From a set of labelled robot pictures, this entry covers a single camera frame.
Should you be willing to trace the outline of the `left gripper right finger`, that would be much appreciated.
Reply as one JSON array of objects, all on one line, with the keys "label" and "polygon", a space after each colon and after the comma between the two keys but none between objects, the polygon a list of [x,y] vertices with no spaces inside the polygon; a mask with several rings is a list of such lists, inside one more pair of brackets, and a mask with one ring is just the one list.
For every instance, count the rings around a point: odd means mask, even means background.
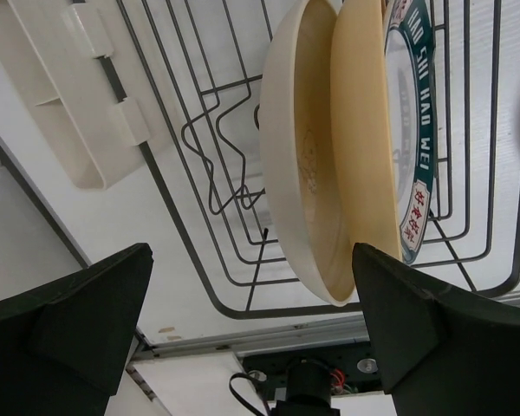
[{"label": "left gripper right finger", "polygon": [[398,415],[520,415],[520,308],[417,271],[369,244],[352,270]]}]

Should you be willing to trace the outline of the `white plate dark green band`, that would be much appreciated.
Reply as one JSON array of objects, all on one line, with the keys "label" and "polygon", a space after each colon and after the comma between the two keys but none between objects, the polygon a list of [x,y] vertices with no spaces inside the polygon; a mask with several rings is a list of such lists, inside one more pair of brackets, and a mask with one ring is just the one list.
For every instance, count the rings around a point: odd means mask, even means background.
[{"label": "white plate dark green band", "polygon": [[402,261],[412,264],[426,233],[437,158],[435,37],[428,3],[389,2],[384,30]]}]

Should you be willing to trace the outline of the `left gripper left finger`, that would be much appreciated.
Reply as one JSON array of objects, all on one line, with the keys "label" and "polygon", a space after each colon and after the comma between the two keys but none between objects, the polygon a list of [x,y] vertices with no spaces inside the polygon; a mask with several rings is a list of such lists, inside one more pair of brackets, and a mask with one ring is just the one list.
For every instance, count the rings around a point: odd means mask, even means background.
[{"label": "left gripper left finger", "polygon": [[0,415],[102,415],[153,269],[139,243],[0,301]]}]

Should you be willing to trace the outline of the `cream white plate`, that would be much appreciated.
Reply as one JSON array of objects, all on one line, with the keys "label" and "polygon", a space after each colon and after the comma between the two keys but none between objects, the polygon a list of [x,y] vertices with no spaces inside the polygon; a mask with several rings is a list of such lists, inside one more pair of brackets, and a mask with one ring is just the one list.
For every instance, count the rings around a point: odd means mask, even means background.
[{"label": "cream white plate", "polygon": [[265,59],[258,119],[263,182],[283,254],[310,292],[342,307],[354,278],[330,122],[336,18],[328,1],[297,1],[290,8]]}]

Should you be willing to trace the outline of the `yellow plate in rack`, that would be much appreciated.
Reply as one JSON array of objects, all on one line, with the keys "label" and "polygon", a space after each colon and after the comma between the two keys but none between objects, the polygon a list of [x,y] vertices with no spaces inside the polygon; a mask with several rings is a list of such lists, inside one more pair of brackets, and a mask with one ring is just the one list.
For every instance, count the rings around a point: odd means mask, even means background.
[{"label": "yellow plate in rack", "polygon": [[340,8],[331,44],[330,108],[349,240],[401,259],[379,1],[346,1]]}]

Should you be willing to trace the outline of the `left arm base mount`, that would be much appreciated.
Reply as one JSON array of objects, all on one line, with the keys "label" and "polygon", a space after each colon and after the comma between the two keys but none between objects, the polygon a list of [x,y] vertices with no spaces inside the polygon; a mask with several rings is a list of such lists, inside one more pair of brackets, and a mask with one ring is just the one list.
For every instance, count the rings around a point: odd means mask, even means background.
[{"label": "left arm base mount", "polygon": [[254,415],[339,415],[334,397],[382,390],[368,341],[250,355],[243,366],[228,389]]}]

